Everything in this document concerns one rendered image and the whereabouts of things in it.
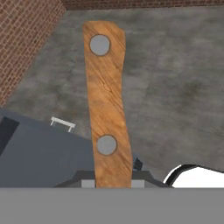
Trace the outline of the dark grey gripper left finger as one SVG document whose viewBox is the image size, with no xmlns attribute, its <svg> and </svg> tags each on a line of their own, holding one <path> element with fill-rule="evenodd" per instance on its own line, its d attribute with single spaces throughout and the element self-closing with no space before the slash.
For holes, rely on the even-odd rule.
<svg viewBox="0 0 224 224">
<path fill-rule="evenodd" d="M 95 188 L 94 171 L 77 171 L 72 178 L 56 185 L 58 188 Z"/>
</svg>

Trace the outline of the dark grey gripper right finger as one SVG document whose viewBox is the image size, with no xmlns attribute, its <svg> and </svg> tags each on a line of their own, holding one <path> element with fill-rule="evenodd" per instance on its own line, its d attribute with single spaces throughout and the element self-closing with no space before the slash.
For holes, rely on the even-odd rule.
<svg viewBox="0 0 224 224">
<path fill-rule="evenodd" d="M 132 188 L 168 187 L 167 184 L 153 178 L 149 171 L 133 171 Z"/>
</svg>

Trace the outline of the knife with wooden handle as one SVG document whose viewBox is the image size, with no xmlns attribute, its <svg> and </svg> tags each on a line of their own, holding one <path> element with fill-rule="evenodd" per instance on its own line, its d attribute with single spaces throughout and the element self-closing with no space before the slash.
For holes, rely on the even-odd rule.
<svg viewBox="0 0 224 224">
<path fill-rule="evenodd" d="M 95 186 L 130 188 L 132 153 L 122 98 L 124 31 L 111 21 L 82 26 Z"/>
</svg>

